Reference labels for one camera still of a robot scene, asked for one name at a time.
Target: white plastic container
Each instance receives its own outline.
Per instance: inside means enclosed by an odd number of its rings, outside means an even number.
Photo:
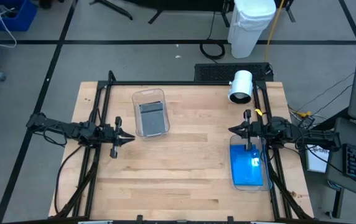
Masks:
[[[235,58],[245,58],[251,54],[275,12],[273,0],[235,0],[228,34],[228,42],[231,43]]]

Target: black clamp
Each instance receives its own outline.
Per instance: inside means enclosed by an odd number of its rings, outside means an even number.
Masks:
[[[238,126],[228,128],[228,130],[232,133],[239,135],[242,139],[247,138],[246,150],[249,151],[253,148],[253,145],[250,141],[251,136],[250,136],[250,134],[248,134],[248,132],[249,132],[248,128],[250,127],[251,110],[246,110],[243,113],[243,118],[245,119],[244,122],[242,122]]]
[[[137,215],[135,224],[143,224],[143,215]]]
[[[234,224],[235,221],[233,220],[233,217],[228,217],[228,224]]]
[[[123,121],[119,116],[116,117],[115,120],[115,131],[111,132],[111,135],[109,135],[110,141],[113,143],[113,147],[111,148],[110,151],[110,157],[116,159],[117,158],[117,147],[121,147],[123,144],[129,143],[131,141],[135,140],[135,136],[132,134],[128,134],[123,131],[121,128],[121,124]]]

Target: wood grain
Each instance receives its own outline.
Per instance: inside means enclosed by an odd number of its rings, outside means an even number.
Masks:
[[[282,83],[267,86],[273,115],[289,119]],[[88,119],[95,87],[95,82],[81,84],[74,122]],[[134,220],[144,215],[145,220],[225,221],[233,215],[237,221],[273,220],[268,191],[239,191],[230,182],[228,148],[232,133],[228,128],[243,121],[246,109],[254,110],[253,102],[230,103],[229,86],[113,86],[106,122],[113,124],[115,117],[121,116],[123,129],[134,134],[131,96],[152,88],[164,91],[169,135],[153,141],[137,137],[118,149],[117,159],[109,157],[110,144],[102,145],[91,219]],[[63,158],[76,147],[76,142],[69,141]],[[83,150],[62,171],[59,207],[76,189],[82,156]],[[296,201],[313,216],[298,155],[281,150],[281,159],[288,189],[296,192]],[[283,217],[279,192],[278,202]]]

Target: yellow cable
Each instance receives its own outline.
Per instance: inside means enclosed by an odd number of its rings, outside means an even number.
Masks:
[[[262,116],[263,115],[263,113],[261,112],[261,110],[260,109],[255,109],[255,111],[260,115],[260,116]]]
[[[273,20],[272,29],[271,29],[271,32],[269,32],[268,43],[266,44],[266,49],[265,49],[264,62],[266,62],[266,60],[268,59],[269,43],[271,42],[273,31],[275,30],[276,22],[279,19],[280,12],[282,11],[283,2],[284,2],[284,0],[281,0],[278,14],[276,15],[275,19]]]
[[[298,114],[301,118],[305,118],[306,116],[311,116],[312,115],[312,113],[310,111],[307,111],[306,113],[298,112],[298,111],[295,111],[295,110],[292,110],[292,109],[290,109],[290,111],[295,113],[295,114]]]

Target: white cylindrical camera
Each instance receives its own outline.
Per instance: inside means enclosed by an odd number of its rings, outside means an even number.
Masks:
[[[253,91],[253,75],[246,70],[237,71],[235,79],[230,82],[228,98],[232,103],[248,103]]]

